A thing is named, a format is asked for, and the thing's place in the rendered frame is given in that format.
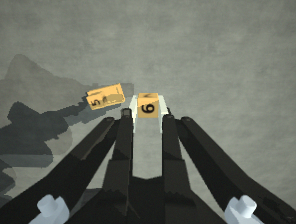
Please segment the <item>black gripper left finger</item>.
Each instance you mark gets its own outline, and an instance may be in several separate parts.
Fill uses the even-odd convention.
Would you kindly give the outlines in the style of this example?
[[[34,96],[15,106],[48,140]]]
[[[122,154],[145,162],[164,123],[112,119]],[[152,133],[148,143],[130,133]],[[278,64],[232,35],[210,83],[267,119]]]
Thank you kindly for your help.
[[[44,178],[2,206],[0,224],[64,224],[114,142],[90,224],[127,224],[137,98],[121,119],[104,118]]]

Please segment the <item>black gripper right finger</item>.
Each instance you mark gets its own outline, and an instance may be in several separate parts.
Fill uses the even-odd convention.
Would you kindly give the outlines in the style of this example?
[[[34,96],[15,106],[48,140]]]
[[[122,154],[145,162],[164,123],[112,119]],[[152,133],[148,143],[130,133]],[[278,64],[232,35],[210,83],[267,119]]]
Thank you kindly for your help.
[[[163,95],[158,98],[164,224],[200,224],[179,140],[227,224],[296,224],[295,209],[250,178],[192,118],[175,119]]]

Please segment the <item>yellow cube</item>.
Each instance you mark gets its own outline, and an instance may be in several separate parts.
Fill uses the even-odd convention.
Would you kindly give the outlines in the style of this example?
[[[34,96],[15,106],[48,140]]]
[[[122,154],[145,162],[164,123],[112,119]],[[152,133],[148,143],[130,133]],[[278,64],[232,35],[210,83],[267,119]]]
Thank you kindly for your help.
[[[108,100],[106,98],[104,91],[92,93],[87,97],[87,100],[92,110],[103,108],[108,103]]]
[[[157,93],[139,93],[137,106],[138,118],[158,118],[159,98]]]

